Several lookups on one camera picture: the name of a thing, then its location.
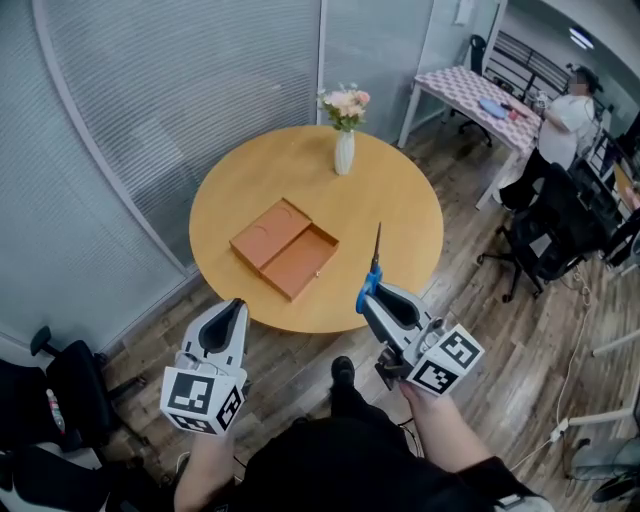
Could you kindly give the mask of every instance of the scissors blade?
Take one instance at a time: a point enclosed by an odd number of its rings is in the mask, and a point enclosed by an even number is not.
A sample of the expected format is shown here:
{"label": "scissors blade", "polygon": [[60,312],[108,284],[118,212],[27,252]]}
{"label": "scissors blade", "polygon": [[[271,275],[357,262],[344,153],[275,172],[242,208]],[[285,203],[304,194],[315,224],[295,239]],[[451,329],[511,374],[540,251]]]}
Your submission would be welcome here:
{"label": "scissors blade", "polygon": [[373,259],[371,260],[371,272],[376,270],[378,266],[378,250],[380,249],[380,231],[382,230],[382,222],[378,224],[378,235],[376,236],[376,248],[373,251]]}

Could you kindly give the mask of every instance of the ceiling light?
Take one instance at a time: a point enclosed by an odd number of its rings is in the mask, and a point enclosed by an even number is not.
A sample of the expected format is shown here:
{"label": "ceiling light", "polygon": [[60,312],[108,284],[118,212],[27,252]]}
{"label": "ceiling light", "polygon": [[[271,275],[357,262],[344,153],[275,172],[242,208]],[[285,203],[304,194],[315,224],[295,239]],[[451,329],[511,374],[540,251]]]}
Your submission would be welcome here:
{"label": "ceiling light", "polygon": [[579,46],[585,46],[585,50],[587,48],[593,50],[593,42],[591,41],[591,37],[589,37],[589,34],[587,34],[585,30],[581,29],[580,27],[571,27],[569,29],[569,32],[571,32],[571,39],[573,39],[574,41],[577,39],[582,43],[582,45]]}
{"label": "ceiling light", "polygon": [[580,41],[580,39],[578,39],[576,36],[571,36],[571,40],[576,43],[580,48],[582,48],[583,50],[588,50],[589,48],[587,48],[587,45],[584,44],[582,41]]}

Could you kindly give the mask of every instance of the white vase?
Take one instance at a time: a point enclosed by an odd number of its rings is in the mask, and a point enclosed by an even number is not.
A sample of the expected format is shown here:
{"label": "white vase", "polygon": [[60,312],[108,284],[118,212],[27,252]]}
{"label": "white vase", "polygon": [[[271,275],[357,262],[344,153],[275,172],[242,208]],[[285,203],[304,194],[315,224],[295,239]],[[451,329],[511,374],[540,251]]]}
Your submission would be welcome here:
{"label": "white vase", "polygon": [[353,163],[353,155],[355,153],[356,143],[353,132],[340,132],[338,142],[336,142],[335,152],[335,170],[336,174],[344,176],[349,174],[351,164]]}

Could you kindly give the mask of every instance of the table top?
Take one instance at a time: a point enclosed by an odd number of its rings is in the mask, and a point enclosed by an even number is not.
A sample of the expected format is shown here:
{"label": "table top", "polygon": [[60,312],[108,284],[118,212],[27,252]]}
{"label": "table top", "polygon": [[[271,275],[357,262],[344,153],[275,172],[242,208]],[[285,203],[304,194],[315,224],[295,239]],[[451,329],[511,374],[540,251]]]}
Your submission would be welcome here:
{"label": "table top", "polygon": [[[239,146],[207,175],[191,209],[191,249],[223,299],[239,297],[251,318],[279,329],[342,332],[366,325],[356,298],[382,222],[384,280],[419,293],[443,243],[442,212],[422,172],[389,144],[356,132],[351,172],[333,171],[338,133],[328,126],[285,128]],[[233,254],[229,240],[281,198],[339,240],[335,255],[293,301]]]}
{"label": "table top", "polygon": [[[540,117],[486,78],[462,66],[457,66],[418,75],[415,81],[429,94],[476,121],[522,156],[528,156],[533,150],[535,137],[540,128]],[[509,118],[497,119],[480,107],[478,101],[481,98],[494,100],[498,104],[514,105],[528,117],[525,119],[520,116],[515,121]]]}

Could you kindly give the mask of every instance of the floor plank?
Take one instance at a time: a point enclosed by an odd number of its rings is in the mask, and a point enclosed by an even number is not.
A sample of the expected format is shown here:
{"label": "floor plank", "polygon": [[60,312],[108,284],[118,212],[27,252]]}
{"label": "floor plank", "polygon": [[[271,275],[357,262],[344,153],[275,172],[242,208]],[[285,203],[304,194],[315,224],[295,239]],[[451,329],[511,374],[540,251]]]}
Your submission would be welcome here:
{"label": "floor plank", "polygon": [[[555,426],[558,398],[569,360],[584,322],[581,345],[572,364],[560,406],[560,417],[605,412],[627,406],[638,378],[640,344],[628,345],[594,359],[590,351],[640,327],[634,307],[640,273],[612,277],[597,260],[580,272],[591,288],[585,307],[579,283],[571,275],[555,282],[534,300],[526,277],[513,302],[503,304],[512,269],[496,261],[476,263],[478,254],[505,248],[495,229],[509,215],[493,202],[482,211],[475,202],[507,158],[503,147],[487,148],[481,134],[455,135],[448,127],[444,142],[432,144],[432,127],[412,135],[405,153],[433,185],[443,212],[445,240],[440,262],[425,284],[424,301],[432,314],[460,322],[485,347],[476,372],[455,391],[463,415],[479,436],[508,466],[542,444]],[[514,175],[524,162],[519,162]],[[381,255],[384,266],[384,254]],[[140,452],[126,434],[113,436],[105,453],[122,459],[142,453],[156,477],[172,475],[180,454],[189,448],[188,434],[174,429],[158,411],[164,366],[178,350],[189,322],[214,304],[217,296],[206,284],[166,311],[143,332],[123,343],[105,369],[109,387],[139,373],[147,387],[123,400],[123,418],[147,436],[154,450]],[[333,335],[305,335],[252,324],[245,368],[254,382],[236,424],[237,456],[246,461],[297,416],[326,415],[329,368],[346,354],[357,370],[356,385],[371,403],[394,421],[409,417],[404,400],[386,390],[373,369],[381,350],[368,328]],[[565,439],[565,463],[582,437],[594,442],[636,434],[632,421],[570,429]],[[590,494],[596,483],[571,483],[564,478],[563,443],[545,447],[518,468],[516,474],[563,511],[622,510],[620,504],[596,507]]]}

